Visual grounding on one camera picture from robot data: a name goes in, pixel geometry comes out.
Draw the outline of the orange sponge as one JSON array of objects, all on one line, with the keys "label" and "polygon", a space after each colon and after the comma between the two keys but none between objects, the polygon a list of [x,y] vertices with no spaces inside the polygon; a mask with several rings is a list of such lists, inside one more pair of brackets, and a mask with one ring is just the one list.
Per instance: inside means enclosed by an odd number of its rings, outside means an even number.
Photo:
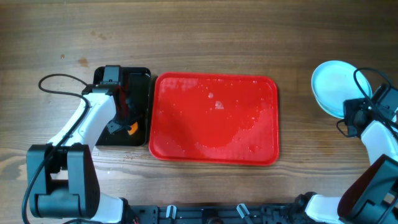
[{"label": "orange sponge", "polygon": [[127,133],[128,135],[132,136],[136,131],[139,129],[138,122],[135,122],[134,124],[130,125]]}]

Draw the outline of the light blue plate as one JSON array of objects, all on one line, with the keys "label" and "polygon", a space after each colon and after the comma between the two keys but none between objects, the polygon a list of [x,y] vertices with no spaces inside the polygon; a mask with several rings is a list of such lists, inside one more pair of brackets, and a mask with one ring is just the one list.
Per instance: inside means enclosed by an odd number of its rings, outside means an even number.
[{"label": "light blue plate", "polygon": [[318,98],[315,98],[315,100],[317,101],[319,107],[325,111],[326,113],[328,113],[329,115],[335,117],[335,118],[339,118],[339,119],[343,119],[344,118],[344,114],[343,114],[343,110],[340,109],[333,109],[330,107],[327,107],[325,104],[323,104]]},{"label": "light blue plate", "polygon": [[312,74],[311,88],[315,98],[336,110],[343,110],[345,100],[363,98],[361,90],[369,97],[373,95],[364,75],[353,65],[339,60],[321,63]]}]

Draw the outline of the light blue plate top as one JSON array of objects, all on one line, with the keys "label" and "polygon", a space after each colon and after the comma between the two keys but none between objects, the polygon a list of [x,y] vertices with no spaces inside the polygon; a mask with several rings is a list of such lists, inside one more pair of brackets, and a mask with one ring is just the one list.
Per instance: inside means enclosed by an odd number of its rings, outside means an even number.
[{"label": "light blue plate top", "polygon": [[317,101],[319,107],[325,111],[326,113],[328,113],[329,115],[335,117],[335,118],[339,118],[339,119],[343,119],[344,118],[344,114],[343,114],[343,110],[340,109],[333,109],[330,107],[327,107],[325,104],[323,104],[318,98],[315,98],[315,100]]}]

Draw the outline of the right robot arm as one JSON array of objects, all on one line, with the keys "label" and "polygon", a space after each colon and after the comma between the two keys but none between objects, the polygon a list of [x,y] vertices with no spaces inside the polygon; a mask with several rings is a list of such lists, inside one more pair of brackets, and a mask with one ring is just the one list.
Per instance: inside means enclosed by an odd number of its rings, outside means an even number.
[{"label": "right robot arm", "polygon": [[358,137],[369,168],[341,197],[299,195],[292,223],[397,223],[397,89],[382,84],[371,98],[343,103],[348,138]]}]

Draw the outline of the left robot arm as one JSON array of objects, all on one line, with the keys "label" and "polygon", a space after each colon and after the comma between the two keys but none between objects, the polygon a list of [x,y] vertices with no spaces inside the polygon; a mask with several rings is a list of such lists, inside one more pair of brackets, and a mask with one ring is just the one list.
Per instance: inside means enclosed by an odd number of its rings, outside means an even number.
[{"label": "left robot arm", "polygon": [[125,198],[100,191],[91,151],[105,129],[124,129],[118,108],[126,90],[118,82],[87,85],[64,128],[46,144],[27,151],[28,186],[22,203],[37,218],[66,218],[69,223],[139,223]]}]

